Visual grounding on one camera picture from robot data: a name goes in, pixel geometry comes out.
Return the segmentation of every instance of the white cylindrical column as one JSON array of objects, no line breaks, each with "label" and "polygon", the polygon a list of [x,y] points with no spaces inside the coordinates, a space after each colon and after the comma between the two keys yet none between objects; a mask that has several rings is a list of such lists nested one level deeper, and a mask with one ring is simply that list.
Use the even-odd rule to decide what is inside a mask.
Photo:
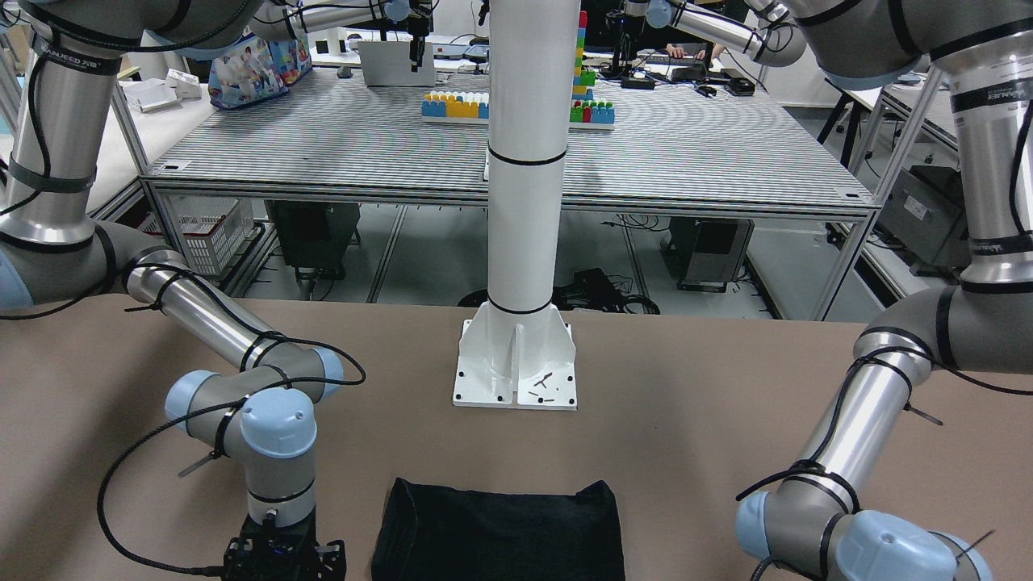
[{"label": "white cylindrical column", "polygon": [[551,301],[578,14],[576,0],[492,5],[489,303],[460,345],[457,404],[575,407],[573,343]]}]

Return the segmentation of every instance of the white basket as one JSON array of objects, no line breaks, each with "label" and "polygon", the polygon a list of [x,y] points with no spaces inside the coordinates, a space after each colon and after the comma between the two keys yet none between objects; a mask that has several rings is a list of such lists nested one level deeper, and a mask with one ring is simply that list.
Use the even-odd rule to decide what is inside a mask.
[{"label": "white basket", "polygon": [[[187,266],[197,274],[222,274],[254,227],[250,202],[198,195],[179,195],[170,202],[187,244]],[[147,215],[139,230],[161,236],[161,226],[154,214]]]}]

